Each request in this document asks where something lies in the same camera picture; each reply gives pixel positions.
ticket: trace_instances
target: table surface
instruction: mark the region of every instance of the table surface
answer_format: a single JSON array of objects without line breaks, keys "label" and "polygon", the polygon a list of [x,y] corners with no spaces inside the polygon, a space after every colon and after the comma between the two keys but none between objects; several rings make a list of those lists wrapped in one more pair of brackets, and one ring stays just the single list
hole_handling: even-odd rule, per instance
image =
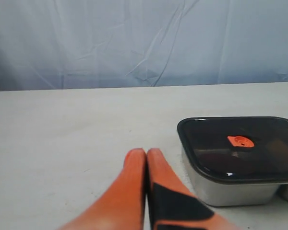
[{"label": "table surface", "polygon": [[[248,115],[288,118],[288,83],[0,92],[0,230],[51,230],[71,220],[136,147],[161,148],[192,190],[177,123]],[[278,197],[215,211],[246,230],[288,230],[288,202]]]}]

